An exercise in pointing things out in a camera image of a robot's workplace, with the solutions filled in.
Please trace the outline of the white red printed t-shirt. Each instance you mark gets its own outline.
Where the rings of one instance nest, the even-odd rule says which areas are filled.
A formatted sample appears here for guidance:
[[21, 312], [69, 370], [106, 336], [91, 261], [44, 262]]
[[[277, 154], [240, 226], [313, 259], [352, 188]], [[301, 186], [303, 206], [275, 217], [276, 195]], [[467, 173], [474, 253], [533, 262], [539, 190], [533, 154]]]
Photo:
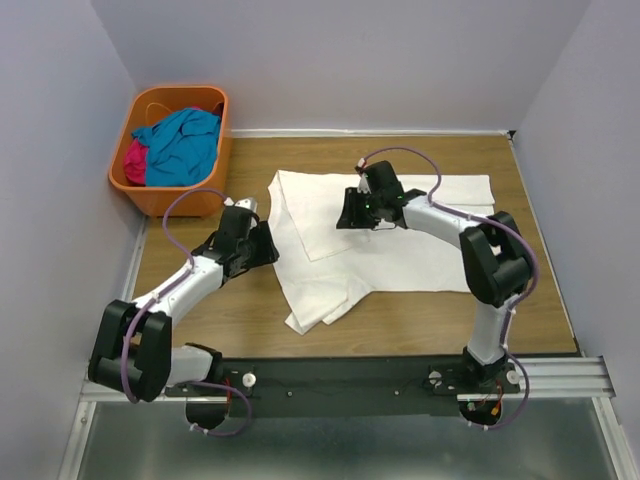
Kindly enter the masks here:
[[298, 334], [335, 322], [371, 292], [469, 290], [459, 250], [443, 240], [390, 226], [337, 229], [345, 190], [357, 183], [355, 174], [279, 170], [268, 187], [285, 323]]

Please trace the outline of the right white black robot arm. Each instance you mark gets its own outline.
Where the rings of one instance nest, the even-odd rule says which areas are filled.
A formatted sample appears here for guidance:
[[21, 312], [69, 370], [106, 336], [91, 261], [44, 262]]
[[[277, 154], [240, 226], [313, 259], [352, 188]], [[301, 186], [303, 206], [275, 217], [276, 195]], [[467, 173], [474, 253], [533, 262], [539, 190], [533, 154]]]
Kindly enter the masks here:
[[359, 185], [345, 190], [336, 227], [373, 230], [386, 222], [457, 248], [476, 310], [471, 338], [454, 370], [469, 386], [494, 381], [508, 361], [515, 307], [535, 287], [539, 273], [513, 217], [506, 212], [480, 216], [435, 202], [433, 191], [406, 191], [387, 161], [369, 165], [362, 159], [355, 170]]

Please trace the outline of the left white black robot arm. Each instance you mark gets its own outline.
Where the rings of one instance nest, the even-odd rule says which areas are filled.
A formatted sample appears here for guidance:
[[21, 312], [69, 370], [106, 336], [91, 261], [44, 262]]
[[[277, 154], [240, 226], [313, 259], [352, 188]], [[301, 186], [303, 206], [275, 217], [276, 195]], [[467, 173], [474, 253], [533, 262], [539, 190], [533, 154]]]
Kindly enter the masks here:
[[173, 329], [200, 301], [229, 280], [279, 258], [253, 198], [224, 208], [218, 229], [169, 279], [132, 301], [114, 300], [102, 315], [88, 379], [136, 403], [167, 386], [223, 381], [222, 354], [199, 344], [172, 346]]

